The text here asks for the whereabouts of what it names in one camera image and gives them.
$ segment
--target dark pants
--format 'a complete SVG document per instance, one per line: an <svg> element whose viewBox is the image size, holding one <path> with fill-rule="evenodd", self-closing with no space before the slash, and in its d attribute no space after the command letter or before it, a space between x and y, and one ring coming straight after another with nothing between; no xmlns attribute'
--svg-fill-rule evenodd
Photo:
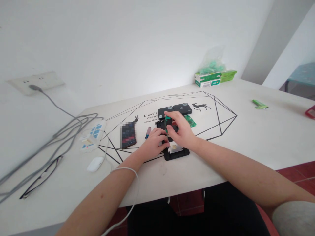
<svg viewBox="0 0 315 236"><path fill-rule="evenodd" d="M203 213L177 216L159 199L135 205L128 217L130 236L201 234L270 235L255 203L229 182L205 189Z"/></svg>

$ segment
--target tissue box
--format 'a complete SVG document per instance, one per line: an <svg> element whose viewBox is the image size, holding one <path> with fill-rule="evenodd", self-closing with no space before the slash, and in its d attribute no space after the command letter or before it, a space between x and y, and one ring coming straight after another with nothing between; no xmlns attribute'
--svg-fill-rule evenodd
<svg viewBox="0 0 315 236"><path fill-rule="evenodd" d="M205 75L200 75L200 73L195 74L195 80L197 80L199 83L218 79L220 77L221 77L221 73L212 73L212 74L205 74Z"/></svg>
<svg viewBox="0 0 315 236"><path fill-rule="evenodd" d="M214 85L219 85L220 81L221 81L221 79L213 79L213 80L206 81L206 82L199 82L199 81L195 80L195 84L201 88L204 88L204 87L208 87L208 86L211 87Z"/></svg>
<svg viewBox="0 0 315 236"><path fill-rule="evenodd" d="M236 74L236 70L228 70L226 72L222 72L221 74L221 83L226 81L231 81L234 78L234 75Z"/></svg>

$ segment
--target red floor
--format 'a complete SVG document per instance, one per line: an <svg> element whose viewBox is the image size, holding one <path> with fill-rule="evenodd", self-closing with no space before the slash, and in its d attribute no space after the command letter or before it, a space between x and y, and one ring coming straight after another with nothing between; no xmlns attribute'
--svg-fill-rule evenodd
<svg viewBox="0 0 315 236"><path fill-rule="evenodd" d="M306 191L315 195L315 161L277 170L277 172L296 183L298 186L304 188ZM193 215L203 212L201 190L172 196L170 205L178 215ZM271 236L278 236L279 234L267 214L259 206L258 209L265 220ZM109 226L121 221L126 214L127 210L124 207L119 208ZM112 230L108 235L127 235L127 220L118 228Z"/></svg>

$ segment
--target red object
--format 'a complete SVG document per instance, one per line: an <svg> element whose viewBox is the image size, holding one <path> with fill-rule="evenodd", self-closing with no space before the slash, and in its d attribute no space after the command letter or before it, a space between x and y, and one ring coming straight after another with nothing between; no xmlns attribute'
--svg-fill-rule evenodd
<svg viewBox="0 0 315 236"><path fill-rule="evenodd" d="M309 118L311 119L315 119L315 105L312 106L310 109L308 109L306 112L305 112L305 115L307 115Z"/></svg>

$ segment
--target hand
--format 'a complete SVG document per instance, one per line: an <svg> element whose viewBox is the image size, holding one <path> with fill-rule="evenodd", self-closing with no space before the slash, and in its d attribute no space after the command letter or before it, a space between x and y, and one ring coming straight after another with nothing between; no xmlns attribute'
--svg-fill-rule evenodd
<svg viewBox="0 0 315 236"><path fill-rule="evenodd" d="M171 125L168 125L166 127L167 132L171 136L171 138L178 145L184 148L192 149L191 147L195 145L197 137L192 132L188 121L178 111L165 111L164 114L171 117L174 120L172 122L172 125L176 125L179 128L178 132L176 133Z"/></svg>
<svg viewBox="0 0 315 236"><path fill-rule="evenodd" d="M156 157L165 148L168 148L170 146L167 136L161 134L167 135L165 130L162 130L160 128L154 128L149 134L147 140L136 151L137 156L140 157L143 160L143 162ZM164 140L166 143L159 146L159 143L162 140Z"/></svg>

